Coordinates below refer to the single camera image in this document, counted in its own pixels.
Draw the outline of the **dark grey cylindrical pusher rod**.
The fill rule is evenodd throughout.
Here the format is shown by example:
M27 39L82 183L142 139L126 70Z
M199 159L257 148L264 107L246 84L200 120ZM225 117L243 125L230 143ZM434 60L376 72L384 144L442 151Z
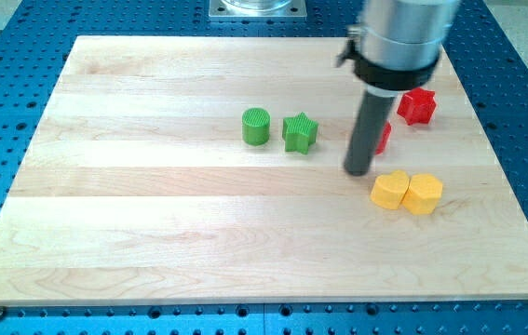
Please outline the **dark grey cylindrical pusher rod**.
M395 91L364 91L345 156L348 174L363 176L369 171L395 98Z

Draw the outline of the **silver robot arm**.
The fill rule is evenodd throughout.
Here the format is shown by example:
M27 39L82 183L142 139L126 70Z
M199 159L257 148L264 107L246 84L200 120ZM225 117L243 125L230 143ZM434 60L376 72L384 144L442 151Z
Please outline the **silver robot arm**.
M364 2L336 61L340 67L351 60L366 84L345 156L347 173L367 174L394 99L431 78L459 6L459 0Z

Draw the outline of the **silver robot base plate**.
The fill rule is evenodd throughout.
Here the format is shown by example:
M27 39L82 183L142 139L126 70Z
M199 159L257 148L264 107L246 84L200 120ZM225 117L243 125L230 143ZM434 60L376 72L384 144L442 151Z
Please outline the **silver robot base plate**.
M209 0L211 19L305 19L305 0Z

